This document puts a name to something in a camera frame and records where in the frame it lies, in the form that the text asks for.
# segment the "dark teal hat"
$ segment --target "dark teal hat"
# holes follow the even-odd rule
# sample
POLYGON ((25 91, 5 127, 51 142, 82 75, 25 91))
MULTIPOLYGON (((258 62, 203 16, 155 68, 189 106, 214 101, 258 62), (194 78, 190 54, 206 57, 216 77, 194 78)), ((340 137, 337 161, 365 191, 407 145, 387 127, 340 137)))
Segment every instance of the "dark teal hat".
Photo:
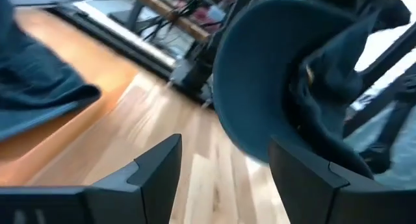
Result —
POLYGON ((215 109, 236 146, 268 162, 274 136, 372 178, 342 131, 362 87, 354 66, 377 17, 357 20, 313 0, 269 0, 241 14, 214 63, 215 109))

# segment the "desk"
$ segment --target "desk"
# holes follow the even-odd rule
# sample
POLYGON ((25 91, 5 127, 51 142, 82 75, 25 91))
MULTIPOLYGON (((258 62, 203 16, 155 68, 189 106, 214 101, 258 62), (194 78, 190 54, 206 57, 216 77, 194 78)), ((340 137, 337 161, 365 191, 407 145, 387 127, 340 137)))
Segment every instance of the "desk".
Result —
POLYGON ((66 61, 90 68, 85 73, 91 79, 99 76, 97 68, 103 73, 117 71, 109 84, 135 77, 109 114, 26 185, 92 184, 169 135, 181 133, 181 177, 171 224, 289 223, 270 170, 233 146, 214 112, 201 109, 164 81, 54 16, 31 10, 19 12, 18 18, 26 31, 66 61))
MULTIPOLYGON (((143 5, 154 10, 159 15, 165 17, 167 20, 173 19, 171 12, 173 8, 161 0, 139 0, 143 5)), ((191 20, 181 17, 175 23, 180 29, 190 34, 197 41, 205 41, 209 33, 203 28, 193 23, 191 20)))

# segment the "hat brim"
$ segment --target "hat brim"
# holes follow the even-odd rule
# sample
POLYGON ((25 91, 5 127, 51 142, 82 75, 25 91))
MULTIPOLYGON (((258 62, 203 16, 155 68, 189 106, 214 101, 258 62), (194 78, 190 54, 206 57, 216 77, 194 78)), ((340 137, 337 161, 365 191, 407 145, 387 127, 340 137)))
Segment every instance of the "hat brim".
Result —
POLYGON ((272 135, 277 143, 308 147, 284 108, 291 68, 353 22, 313 0, 269 0, 240 13, 213 71, 216 112, 240 150, 268 162, 272 135))

